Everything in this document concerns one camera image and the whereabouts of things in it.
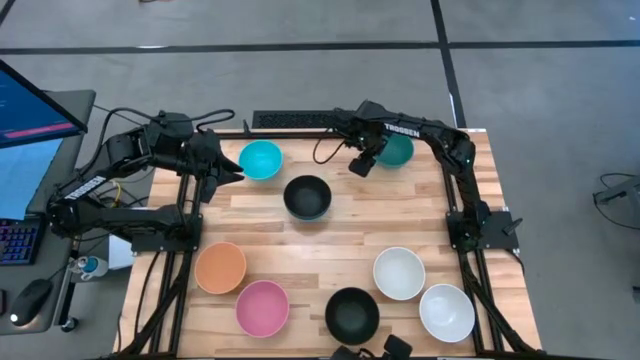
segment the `computer monitor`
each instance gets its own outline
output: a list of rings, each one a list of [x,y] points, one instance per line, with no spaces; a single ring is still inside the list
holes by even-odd
[[[0,60],[0,148],[86,131],[85,124]]]

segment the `butcher block tabletop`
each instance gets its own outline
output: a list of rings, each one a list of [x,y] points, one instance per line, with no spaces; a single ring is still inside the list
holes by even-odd
[[[505,203],[488,135],[484,130],[468,131],[476,144],[475,172],[482,199],[491,208],[500,209]],[[325,306],[333,293],[345,287],[362,288],[378,303],[380,326],[373,339],[362,345],[374,354],[380,356],[387,336],[394,334],[413,346],[412,356],[474,355],[470,336],[460,343],[447,344],[425,330],[418,314],[424,291],[411,300],[395,301],[384,296],[373,280],[376,256],[388,247],[402,246],[423,260],[425,290],[441,283],[462,289],[457,255],[449,245],[444,219],[448,204],[442,170],[429,146],[414,141],[415,154],[407,165],[393,170],[376,166],[367,178],[361,178],[348,170],[349,162],[358,154],[354,149],[343,148],[329,163],[318,165],[312,159],[317,140],[273,141],[284,154],[284,165],[273,179],[245,179],[225,185],[218,188],[210,204],[202,204],[204,225],[199,250],[221,241],[234,243],[246,256],[247,273],[231,293],[211,295],[194,279],[193,266],[200,251],[195,253],[178,356],[328,357],[340,343],[327,330]],[[222,140],[222,149],[229,159],[237,161],[249,142]],[[339,144],[337,139],[323,140],[318,159],[326,158]],[[331,187],[331,207],[314,222],[296,220],[284,207],[284,188],[300,175],[318,176]],[[156,170],[149,206],[174,204],[179,181],[173,172]],[[487,250],[485,255],[496,305],[527,343],[540,348],[520,265],[504,250]],[[160,255],[152,270],[140,328],[156,307],[164,256]],[[133,338],[140,292],[152,258],[152,253],[138,255],[133,265],[122,309],[123,347]],[[176,259],[174,274],[181,262],[180,256]],[[246,335],[235,318],[238,294],[256,280],[277,282],[290,302],[284,328],[265,339]],[[165,316],[160,351],[168,349],[172,319],[173,307]],[[479,321],[485,347],[490,349],[491,335],[481,305]]]

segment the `keyboard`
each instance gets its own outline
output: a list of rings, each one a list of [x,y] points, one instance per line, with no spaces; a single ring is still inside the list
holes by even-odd
[[[254,111],[254,129],[326,129],[335,123],[334,111]]]
[[[42,216],[27,216],[22,221],[0,219],[0,266],[33,264],[45,230]]]

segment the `black bowl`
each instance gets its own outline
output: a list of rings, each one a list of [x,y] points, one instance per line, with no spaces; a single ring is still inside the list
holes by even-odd
[[[284,205],[301,220],[324,215],[331,204],[331,189],[324,180],[312,175],[297,177],[284,189]]]
[[[358,288],[344,288],[333,294],[324,316],[331,335],[346,345],[367,342],[380,324],[380,311],[375,300]]]

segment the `bowl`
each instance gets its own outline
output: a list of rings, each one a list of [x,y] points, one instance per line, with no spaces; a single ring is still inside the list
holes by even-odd
[[[359,345],[370,340],[378,330],[380,311],[368,292],[350,287],[331,296],[324,318],[336,340],[345,345]]]
[[[247,260],[238,246],[219,242],[204,249],[196,260],[195,277],[202,290],[220,295],[235,289],[247,271]]]
[[[267,180],[282,167],[282,151],[271,141],[258,140],[249,143],[240,152],[238,164],[244,174],[253,180]]]
[[[250,336],[274,335],[287,322],[289,299],[284,289],[273,281],[258,280],[249,284],[236,301],[236,320]]]
[[[422,295],[420,320],[436,339],[455,343],[469,336],[476,316],[464,292],[453,285],[438,284]]]
[[[284,189],[284,205],[300,220],[315,220],[329,209],[331,189],[324,180],[312,175],[297,177]]]
[[[413,157],[413,141],[411,138],[392,134],[387,138],[387,145],[376,160],[386,168],[396,169],[408,163]]]
[[[422,260],[406,248],[388,248],[373,264],[376,286],[394,300],[409,300],[418,295],[424,288],[425,278]]]

